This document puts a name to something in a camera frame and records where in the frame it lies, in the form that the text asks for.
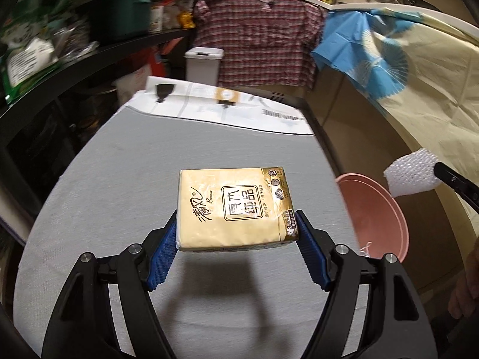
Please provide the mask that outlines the right hand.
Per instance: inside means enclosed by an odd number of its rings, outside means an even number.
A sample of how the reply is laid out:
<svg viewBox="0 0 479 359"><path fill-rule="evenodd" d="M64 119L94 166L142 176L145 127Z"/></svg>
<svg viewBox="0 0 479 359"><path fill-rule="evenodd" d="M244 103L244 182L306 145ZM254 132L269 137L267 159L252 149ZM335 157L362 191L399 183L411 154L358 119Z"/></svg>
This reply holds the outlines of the right hand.
<svg viewBox="0 0 479 359"><path fill-rule="evenodd" d="M454 319L468 318L478 306L478 244L466 258L464 274L451 293L448 311Z"/></svg>

